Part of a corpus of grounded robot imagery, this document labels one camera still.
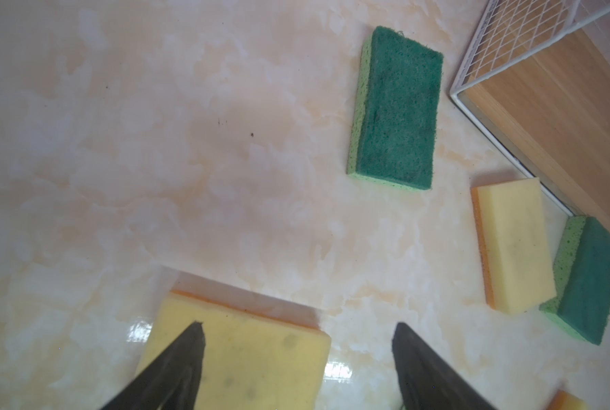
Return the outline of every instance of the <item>green scouring pad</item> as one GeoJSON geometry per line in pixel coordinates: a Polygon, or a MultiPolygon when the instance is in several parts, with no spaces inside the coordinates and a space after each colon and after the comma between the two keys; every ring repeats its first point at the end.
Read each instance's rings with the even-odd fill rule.
{"type": "Polygon", "coordinates": [[[571,217],[553,270],[557,296],[540,310],[573,337],[601,344],[610,315],[610,233],[596,218],[571,217]]]}
{"type": "Polygon", "coordinates": [[[411,190],[432,185],[443,56],[377,27],[362,47],[350,176],[411,190]]]}

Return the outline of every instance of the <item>wire rack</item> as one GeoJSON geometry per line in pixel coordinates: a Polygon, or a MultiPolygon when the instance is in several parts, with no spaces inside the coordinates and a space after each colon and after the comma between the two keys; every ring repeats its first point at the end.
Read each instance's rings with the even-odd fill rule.
{"type": "Polygon", "coordinates": [[[610,0],[490,0],[451,93],[459,93],[610,13],[610,0]]]}
{"type": "MultiPolygon", "coordinates": [[[[489,0],[450,88],[450,97],[459,109],[528,177],[534,175],[475,117],[458,94],[586,26],[588,36],[610,63],[610,0],[489,0]],[[595,40],[598,33],[603,34],[602,47],[595,40]]],[[[542,191],[573,215],[546,186],[542,191]]]]}

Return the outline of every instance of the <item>yellow sponge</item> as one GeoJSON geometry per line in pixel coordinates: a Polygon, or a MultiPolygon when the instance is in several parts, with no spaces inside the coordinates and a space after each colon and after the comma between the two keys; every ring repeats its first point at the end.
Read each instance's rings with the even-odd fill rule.
{"type": "Polygon", "coordinates": [[[524,312],[555,297],[538,178],[472,189],[489,306],[524,312]]]}
{"type": "Polygon", "coordinates": [[[576,396],[559,390],[547,410],[589,410],[589,407],[576,396]]]}
{"type": "Polygon", "coordinates": [[[330,337],[171,291],[139,362],[139,373],[188,325],[202,322],[202,379],[195,409],[312,410],[330,337]]]}

